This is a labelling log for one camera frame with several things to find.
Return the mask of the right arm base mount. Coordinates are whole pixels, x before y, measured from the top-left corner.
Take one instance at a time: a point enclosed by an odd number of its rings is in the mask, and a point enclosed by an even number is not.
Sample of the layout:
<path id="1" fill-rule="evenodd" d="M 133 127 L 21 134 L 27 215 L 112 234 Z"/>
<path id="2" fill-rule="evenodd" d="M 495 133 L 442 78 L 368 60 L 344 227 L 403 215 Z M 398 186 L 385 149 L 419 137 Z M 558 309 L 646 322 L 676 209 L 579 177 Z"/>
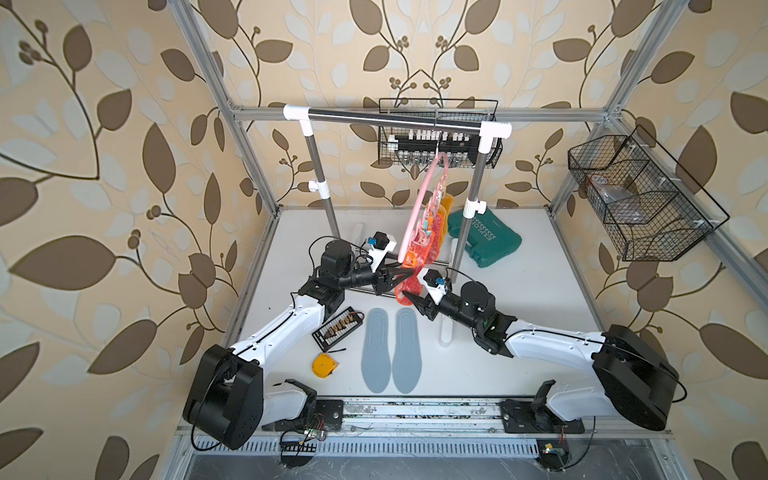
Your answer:
<path id="1" fill-rule="evenodd" d="M 583 434 L 580 419 L 563 421 L 546 405 L 546 396 L 555 380 L 542 383 L 529 400 L 506 399 L 499 403 L 504 432 L 507 434 Z"/>

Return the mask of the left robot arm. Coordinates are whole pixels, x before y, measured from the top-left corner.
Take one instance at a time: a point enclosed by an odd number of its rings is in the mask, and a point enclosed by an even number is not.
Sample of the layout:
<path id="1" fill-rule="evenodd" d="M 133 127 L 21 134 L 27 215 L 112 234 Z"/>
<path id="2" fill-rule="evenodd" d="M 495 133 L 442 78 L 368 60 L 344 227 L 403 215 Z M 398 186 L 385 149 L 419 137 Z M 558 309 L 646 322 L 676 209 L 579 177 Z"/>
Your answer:
<path id="1" fill-rule="evenodd" d="M 365 246 L 330 238 L 318 266 L 290 305 L 257 333 L 230 347 L 214 345 L 200 361 L 182 417 L 229 449 L 260 427 L 303 430 L 319 419 L 317 393 L 293 379 L 268 385 L 268 374 L 304 337 L 326 323 L 347 290 L 370 286 L 382 295 L 412 275 L 398 262 L 396 243 L 382 232 Z"/>

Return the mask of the pink multi-clip hanger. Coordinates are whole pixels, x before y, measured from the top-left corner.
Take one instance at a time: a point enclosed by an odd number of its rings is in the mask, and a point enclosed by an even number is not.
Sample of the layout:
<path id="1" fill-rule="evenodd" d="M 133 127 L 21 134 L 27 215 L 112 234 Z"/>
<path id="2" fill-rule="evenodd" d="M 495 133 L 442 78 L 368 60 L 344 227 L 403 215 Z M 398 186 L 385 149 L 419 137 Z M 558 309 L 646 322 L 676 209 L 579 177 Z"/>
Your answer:
<path id="1" fill-rule="evenodd" d="M 436 187 L 432 190 L 429 201 L 427 204 L 424 204 L 430 181 L 438 166 L 443 167 L 442 174 L 439 177 Z M 440 205 L 441 196 L 445 193 L 445 182 L 447 180 L 448 171 L 449 162 L 447 155 L 444 152 L 440 152 L 439 148 L 436 148 L 434 158 L 428 167 L 426 177 L 418 190 L 416 203 L 411 211 L 405 234 L 401 242 L 398 261 L 403 265 L 406 265 L 409 262 L 409 257 L 412 257 L 410 260 L 411 263 L 417 262 L 420 256 L 419 250 L 424 250 L 427 245 L 424 227 L 426 226 L 428 216 L 435 212 Z"/>

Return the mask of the light blue insole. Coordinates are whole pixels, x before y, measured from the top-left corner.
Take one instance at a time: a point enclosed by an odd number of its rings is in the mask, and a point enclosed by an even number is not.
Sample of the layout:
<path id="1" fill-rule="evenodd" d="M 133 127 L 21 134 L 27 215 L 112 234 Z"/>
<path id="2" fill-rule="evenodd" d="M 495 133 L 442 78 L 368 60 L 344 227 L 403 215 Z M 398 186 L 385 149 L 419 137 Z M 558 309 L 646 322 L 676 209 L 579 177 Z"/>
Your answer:
<path id="1" fill-rule="evenodd" d="M 392 379 L 401 394 L 411 393 L 422 372 L 418 320 L 413 309 L 402 308 L 396 314 L 396 345 L 392 360 Z"/>
<path id="2" fill-rule="evenodd" d="M 364 320 L 365 337 L 361 357 L 361 373 L 367 388 L 382 393 L 391 378 L 389 354 L 389 318 L 382 308 L 372 309 Z"/>

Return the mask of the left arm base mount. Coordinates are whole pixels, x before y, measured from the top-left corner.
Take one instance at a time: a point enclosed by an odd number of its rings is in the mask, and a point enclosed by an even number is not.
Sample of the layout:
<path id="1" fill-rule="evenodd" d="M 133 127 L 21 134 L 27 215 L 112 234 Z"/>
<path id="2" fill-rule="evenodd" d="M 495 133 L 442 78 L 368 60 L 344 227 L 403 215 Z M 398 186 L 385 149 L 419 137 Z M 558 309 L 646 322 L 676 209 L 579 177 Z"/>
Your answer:
<path id="1" fill-rule="evenodd" d="M 343 400 L 321 399 L 315 389 L 287 379 L 266 393 L 259 428 L 280 433 L 279 460 L 292 469 L 312 460 L 317 443 L 324 442 L 330 432 L 339 432 L 343 419 Z"/>

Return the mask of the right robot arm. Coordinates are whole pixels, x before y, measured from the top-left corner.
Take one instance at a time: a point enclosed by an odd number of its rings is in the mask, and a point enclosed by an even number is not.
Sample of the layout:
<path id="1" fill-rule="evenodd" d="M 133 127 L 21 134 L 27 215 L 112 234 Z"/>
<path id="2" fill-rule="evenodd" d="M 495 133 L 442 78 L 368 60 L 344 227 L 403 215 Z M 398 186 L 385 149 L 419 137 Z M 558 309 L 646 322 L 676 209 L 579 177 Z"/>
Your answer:
<path id="1" fill-rule="evenodd" d="M 531 403 L 534 419 L 562 422 L 583 417 L 622 417 L 650 431 L 667 426 L 679 374 L 638 334 L 621 325 L 605 332 L 550 329 L 497 310 L 494 296 L 479 282 L 459 294 L 446 281 L 425 282 L 427 293 L 405 292 L 424 317 L 444 315 L 467 327 L 474 342 L 491 355 L 532 358 L 581 372 L 574 381 L 543 382 Z"/>

